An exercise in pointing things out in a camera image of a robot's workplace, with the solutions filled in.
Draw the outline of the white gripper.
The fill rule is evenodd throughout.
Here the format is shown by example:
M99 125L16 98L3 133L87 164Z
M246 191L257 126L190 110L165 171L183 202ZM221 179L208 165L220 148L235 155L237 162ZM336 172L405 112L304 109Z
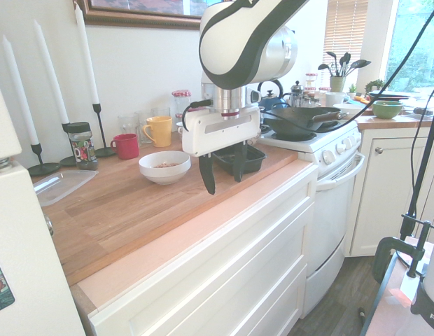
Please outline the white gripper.
M256 104L243 108L237 119L224 120L220 113L209 109L187 112L182 131L182 149L199 157L199 171L209 194L214 195L216 184L212 152L234 145L233 176L242 180L247 155L246 140L257 137L260 130L260 109Z

